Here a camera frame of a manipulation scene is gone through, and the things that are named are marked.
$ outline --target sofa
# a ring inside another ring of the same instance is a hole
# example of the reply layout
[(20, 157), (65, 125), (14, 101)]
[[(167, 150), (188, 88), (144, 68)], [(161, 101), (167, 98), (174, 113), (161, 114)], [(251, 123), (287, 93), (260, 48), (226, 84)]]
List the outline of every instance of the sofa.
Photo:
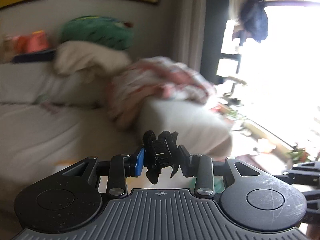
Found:
[[(50, 62), (0, 65), (1, 240), (20, 230), (13, 201), (23, 188), (87, 156), (110, 160), (116, 154), (133, 153), (147, 130), (177, 131), (177, 143), (191, 153), (222, 158), (231, 152), (223, 120), (189, 101), (149, 97), (135, 125), (119, 130), (105, 108), (106, 82), (96, 78), (84, 83), (81, 72), (56, 75)], [(43, 95), (57, 113), (35, 103)], [(146, 187), (145, 179), (138, 186)]]

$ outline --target ribbed gray panel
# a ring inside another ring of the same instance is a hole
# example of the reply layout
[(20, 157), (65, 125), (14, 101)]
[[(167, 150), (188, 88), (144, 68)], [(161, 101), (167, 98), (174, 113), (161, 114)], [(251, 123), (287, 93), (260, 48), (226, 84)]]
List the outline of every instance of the ribbed gray panel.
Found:
[(186, 189), (134, 189), (127, 198), (110, 201), (100, 217), (82, 229), (53, 235), (25, 229), (15, 237), (15, 240), (109, 239), (304, 240), (307, 238), (295, 228), (276, 234), (255, 233), (240, 228), (220, 213), (214, 201), (195, 198)]

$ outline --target red and white blanket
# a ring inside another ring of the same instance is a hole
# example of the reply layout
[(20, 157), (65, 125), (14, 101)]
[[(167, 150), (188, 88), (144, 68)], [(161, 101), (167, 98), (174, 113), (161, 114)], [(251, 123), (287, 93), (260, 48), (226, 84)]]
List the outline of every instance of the red and white blanket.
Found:
[(111, 118), (118, 127), (130, 127), (147, 96), (170, 100), (192, 100), (206, 104), (215, 88), (198, 72), (166, 57), (139, 60), (107, 86)]

